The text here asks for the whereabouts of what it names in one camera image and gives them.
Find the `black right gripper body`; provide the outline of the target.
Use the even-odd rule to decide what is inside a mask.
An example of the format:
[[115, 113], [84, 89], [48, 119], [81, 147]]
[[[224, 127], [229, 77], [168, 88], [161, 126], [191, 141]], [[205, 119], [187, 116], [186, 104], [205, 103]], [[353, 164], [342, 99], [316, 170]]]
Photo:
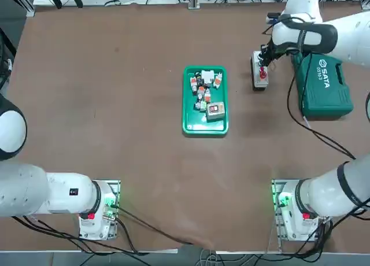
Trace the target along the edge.
[[280, 57], [285, 55], [285, 50], [279, 49], [277, 45], [274, 44], [273, 40], [270, 39], [267, 47], [267, 54], [273, 55], [273, 61], [278, 60]]

